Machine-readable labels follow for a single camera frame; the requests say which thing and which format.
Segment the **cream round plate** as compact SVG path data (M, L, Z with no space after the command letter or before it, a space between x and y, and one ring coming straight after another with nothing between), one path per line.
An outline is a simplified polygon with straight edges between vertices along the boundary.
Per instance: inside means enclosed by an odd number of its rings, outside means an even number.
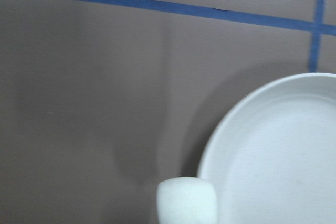
M271 82L211 135L198 169L219 223L335 223L335 75Z

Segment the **white steamed bun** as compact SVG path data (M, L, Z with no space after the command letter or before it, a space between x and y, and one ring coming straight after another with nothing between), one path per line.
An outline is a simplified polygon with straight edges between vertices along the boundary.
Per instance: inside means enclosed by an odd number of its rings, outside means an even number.
M160 182L156 193L159 223L218 223L214 186L196 177Z

